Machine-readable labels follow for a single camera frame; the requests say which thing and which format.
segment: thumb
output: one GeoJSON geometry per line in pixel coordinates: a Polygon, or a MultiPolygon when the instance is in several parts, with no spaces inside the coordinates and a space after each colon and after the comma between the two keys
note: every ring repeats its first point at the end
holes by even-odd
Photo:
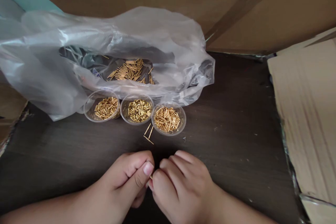
{"type": "Polygon", "coordinates": [[[130,206],[140,190],[148,182],[153,170],[153,164],[149,161],[146,161],[120,188],[120,194],[122,195],[122,198],[125,199],[125,201],[127,201],[130,206]]]}

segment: hand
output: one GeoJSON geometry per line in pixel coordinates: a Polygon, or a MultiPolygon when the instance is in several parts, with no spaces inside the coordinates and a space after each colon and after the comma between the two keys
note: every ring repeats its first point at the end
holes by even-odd
{"type": "Polygon", "coordinates": [[[150,151],[121,155],[107,172],[75,200],[77,223],[122,223],[130,207],[144,200],[154,169],[150,151]]]}
{"type": "Polygon", "coordinates": [[[149,187],[155,202],[172,224],[212,223],[213,211],[222,195],[206,166],[180,150],[161,161],[149,187]]]}

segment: forearm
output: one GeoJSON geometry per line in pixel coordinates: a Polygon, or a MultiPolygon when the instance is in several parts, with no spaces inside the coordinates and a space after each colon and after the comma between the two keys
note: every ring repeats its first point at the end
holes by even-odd
{"type": "Polygon", "coordinates": [[[0,224],[75,223],[74,207],[78,193],[37,202],[0,217],[0,224]]]}
{"type": "Polygon", "coordinates": [[[215,224],[276,224],[260,212],[252,209],[242,201],[224,192],[220,187],[215,185],[217,191],[216,209],[213,215],[215,224]]]}

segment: dark wooden surface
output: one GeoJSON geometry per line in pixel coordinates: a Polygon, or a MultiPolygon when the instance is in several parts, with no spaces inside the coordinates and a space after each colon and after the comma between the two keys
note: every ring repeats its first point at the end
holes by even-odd
{"type": "MultiPolygon", "coordinates": [[[[182,149],[200,158],[224,190],[279,223],[297,223],[294,189],[281,142],[274,92],[265,64],[216,55],[215,84],[185,107],[175,137],[131,126],[122,118],[95,124],[82,114],[52,122],[30,105],[0,158],[0,214],[84,189],[125,152],[151,150],[156,164],[182,149]]],[[[125,223],[168,223],[148,191],[125,223]]]]}

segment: left hand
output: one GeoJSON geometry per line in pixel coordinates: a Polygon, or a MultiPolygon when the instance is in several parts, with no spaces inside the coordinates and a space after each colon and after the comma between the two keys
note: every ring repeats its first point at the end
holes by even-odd
{"type": "Polygon", "coordinates": [[[76,222],[122,223],[130,207],[138,208],[143,202],[153,169],[150,151],[121,155],[96,183],[77,195],[76,222]]]}

